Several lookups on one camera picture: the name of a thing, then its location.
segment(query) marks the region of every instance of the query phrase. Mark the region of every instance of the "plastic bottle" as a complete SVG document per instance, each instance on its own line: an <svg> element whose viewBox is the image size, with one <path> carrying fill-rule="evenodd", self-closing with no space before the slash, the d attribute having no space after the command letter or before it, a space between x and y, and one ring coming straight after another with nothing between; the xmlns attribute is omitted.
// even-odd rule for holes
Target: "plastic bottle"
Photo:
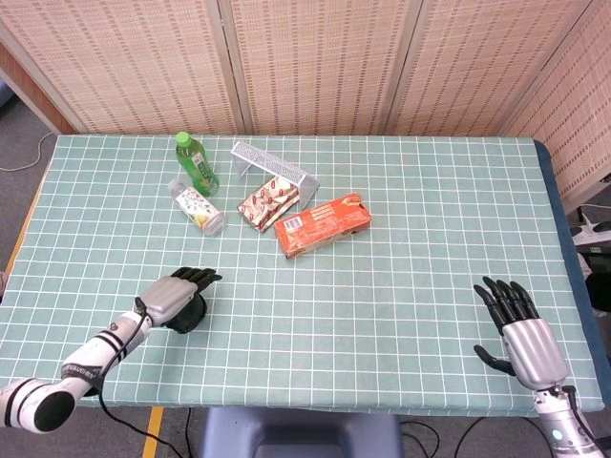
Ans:
<svg viewBox="0 0 611 458"><path fill-rule="evenodd" d="M182 181L173 179L168 189L178 208L198 225L205 236L214 236L222 229L222 213L193 186L186 186Z"/></svg>
<svg viewBox="0 0 611 458"><path fill-rule="evenodd" d="M191 177L193 186L206 198L214 196L219 191L219 179L214 175L201 143L186 132L176 135L176 143L176 158Z"/></svg>

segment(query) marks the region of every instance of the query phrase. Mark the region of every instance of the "snack box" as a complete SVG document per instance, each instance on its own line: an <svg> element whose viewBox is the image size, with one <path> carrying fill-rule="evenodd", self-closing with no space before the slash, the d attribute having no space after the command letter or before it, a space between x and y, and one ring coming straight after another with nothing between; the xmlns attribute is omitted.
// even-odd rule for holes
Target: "snack box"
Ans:
<svg viewBox="0 0 611 458"><path fill-rule="evenodd" d="M371 223L371 215L358 194L348 194L274 224L287 259L356 234Z"/></svg>
<svg viewBox="0 0 611 458"><path fill-rule="evenodd" d="M290 206L299 200L294 184L282 177L273 177L238 206L248 223L265 232Z"/></svg>

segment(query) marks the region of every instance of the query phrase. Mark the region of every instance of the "white and gray robot arm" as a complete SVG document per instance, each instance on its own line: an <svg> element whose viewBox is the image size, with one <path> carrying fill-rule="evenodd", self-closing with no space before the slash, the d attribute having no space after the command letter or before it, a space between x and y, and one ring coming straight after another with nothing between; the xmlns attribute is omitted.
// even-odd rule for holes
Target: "white and gray robot arm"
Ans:
<svg viewBox="0 0 611 458"><path fill-rule="evenodd" d="M61 427L76 402L101 391L108 371L144 342L153 327L181 334L193 330L206 312L199 293L220 279L212 269L182 267L157 280L136 298L134 311L118 317L66 359L61 382L25 379L0 390L0 427L37 433Z"/></svg>
<svg viewBox="0 0 611 458"><path fill-rule="evenodd" d="M535 392L535 409L558 457L606 457L577 406L575 388L562 385L569 375L568 365L529 294L514 281L483 280L490 292L478 284L474 289L488 307L509 361L491 356L480 345L474 347L477 356Z"/></svg>

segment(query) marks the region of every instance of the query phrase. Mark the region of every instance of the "green bottle cap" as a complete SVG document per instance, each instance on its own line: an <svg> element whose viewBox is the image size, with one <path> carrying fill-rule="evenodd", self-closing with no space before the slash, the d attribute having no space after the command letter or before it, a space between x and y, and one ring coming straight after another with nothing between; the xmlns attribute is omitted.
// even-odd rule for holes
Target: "green bottle cap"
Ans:
<svg viewBox="0 0 611 458"><path fill-rule="evenodd" d="M186 148L191 143L191 136L186 132L178 132L176 134L176 142L179 146Z"/></svg>

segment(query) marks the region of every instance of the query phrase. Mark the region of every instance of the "bottle label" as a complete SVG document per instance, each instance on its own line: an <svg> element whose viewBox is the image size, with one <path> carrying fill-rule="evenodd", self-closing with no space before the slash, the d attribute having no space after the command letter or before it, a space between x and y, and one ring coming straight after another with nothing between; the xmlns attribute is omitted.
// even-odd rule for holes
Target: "bottle label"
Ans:
<svg viewBox="0 0 611 458"><path fill-rule="evenodd" d="M193 187L188 187L182 191L176 197L176 204L200 229L203 229L210 219L220 213Z"/></svg>
<svg viewBox="0 0 611 458"><path fill-rule="evenodd" d="M201 153L195 153L195 155L193 156L193 163L198 168L201 173L201 177L203 178L201 184L207 188L208 186L210 186L211 181L210 167L208 166L208 164L206 164L206 161L203 160L203 155Z"/></svg>

